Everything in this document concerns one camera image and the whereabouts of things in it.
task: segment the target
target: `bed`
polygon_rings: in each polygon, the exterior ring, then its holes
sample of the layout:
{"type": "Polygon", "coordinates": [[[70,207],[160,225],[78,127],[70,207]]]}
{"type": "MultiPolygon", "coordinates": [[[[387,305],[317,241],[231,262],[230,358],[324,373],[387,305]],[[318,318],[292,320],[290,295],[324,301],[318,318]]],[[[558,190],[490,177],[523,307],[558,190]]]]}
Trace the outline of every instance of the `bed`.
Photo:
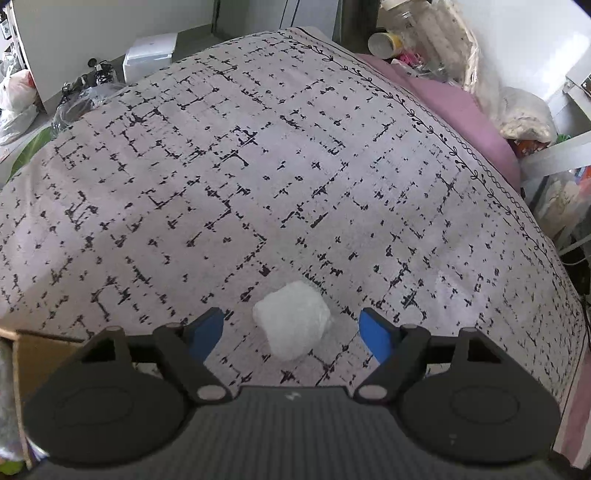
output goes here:
{"type": "Polygon", "coordinates": [[[206,365],[240,384],[347,385],[376,367],[371,306],[433,333],[476,326],[567,404],[578,296],[503,176],[403,86],[312,30],[237,40],[133,85],[0,193],[0,326],[86,339],[225,311],[206,365]],[[334,318],[269,354],[252,306],[287,282],[334,318]]]}

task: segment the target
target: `black cable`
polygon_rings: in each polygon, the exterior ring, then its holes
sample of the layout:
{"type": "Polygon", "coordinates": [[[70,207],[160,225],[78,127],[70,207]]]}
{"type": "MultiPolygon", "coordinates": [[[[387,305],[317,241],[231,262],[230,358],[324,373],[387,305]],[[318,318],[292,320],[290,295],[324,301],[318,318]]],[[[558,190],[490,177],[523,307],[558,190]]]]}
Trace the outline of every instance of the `black cable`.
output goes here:
{"type": "Polygon", "coordinates": [[[295,5],[294,16],[291,17],[291,26],[294,26],[294,21],[296,20],[297,9],[300,7],[300,0],[297,0],[297,4],[295,5]]]}
{"type": "Polygon", "coordinates": [[[283,7],[283,15],[281,16],[281,23],[279,24],[281,28],[283,28],[283,17],[285,16],[285,9],[287,8],[288,1],[289,0],[285,0],[285,6],[283,7]]]}
{"type": "Polygon", "coordinates": [[[581,296],[581,307],[583,308],[583,320],[585,322],[585,331],[587,332],[587,346],[591,352],[591,323],[589,323],[589,317],[587,315],[587,296],[581,296]]]}

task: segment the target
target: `white wall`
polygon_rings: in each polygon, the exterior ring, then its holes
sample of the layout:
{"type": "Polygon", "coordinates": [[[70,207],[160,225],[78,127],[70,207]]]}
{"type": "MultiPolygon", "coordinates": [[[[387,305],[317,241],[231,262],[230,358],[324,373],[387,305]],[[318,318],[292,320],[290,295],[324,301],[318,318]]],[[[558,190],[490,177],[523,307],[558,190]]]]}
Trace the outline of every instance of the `white wall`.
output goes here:
{"type": "Polygon", "coordinates": [[[41,100],[113,60],[138,37],[210,24],[213,0],[15,0],[18,33],[41,100]]]}
{"type": "Polygon", "coordinates": [[[549,100],[591,46],[591,19],[572,0],[456,0],[507,86],[549,100]]]}

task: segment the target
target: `cardboard box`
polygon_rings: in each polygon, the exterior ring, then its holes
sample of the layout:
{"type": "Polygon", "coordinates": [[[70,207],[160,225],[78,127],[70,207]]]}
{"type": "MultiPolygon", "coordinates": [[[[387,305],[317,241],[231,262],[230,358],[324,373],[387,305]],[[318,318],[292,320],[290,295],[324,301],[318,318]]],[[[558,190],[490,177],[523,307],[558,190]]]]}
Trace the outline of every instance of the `cardboard box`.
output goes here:
{"type": "Polygon", "coordinates": [[[81,345],[80,340],[43,336],[36,332],[10,332],[0,329],[0,336],[12,341],[14,398],[17,404],[18,431],[27,468],[37,462],[30,450],[22,423],[22,407],[27,398],[81,345]]]}

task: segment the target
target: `gray bedspread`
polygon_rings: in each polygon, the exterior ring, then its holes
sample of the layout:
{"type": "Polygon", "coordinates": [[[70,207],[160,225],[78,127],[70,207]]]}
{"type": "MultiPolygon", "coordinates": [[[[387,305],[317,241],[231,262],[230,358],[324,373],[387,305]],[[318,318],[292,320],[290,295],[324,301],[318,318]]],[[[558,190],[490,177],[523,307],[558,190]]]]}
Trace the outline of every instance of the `gray bedspread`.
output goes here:
{"type": "Polygon", "coordinates": [[[482,329],[564,403],[576,293],[521,199],[409,93],[301,29],[220,44],[49,143],[0,193],[0,326],[87,338],[226,312],[224,382],[357,385],[356,319],[482,329]],[[335,318],[269,354],[252,306],[293,280],[335,318]]]}

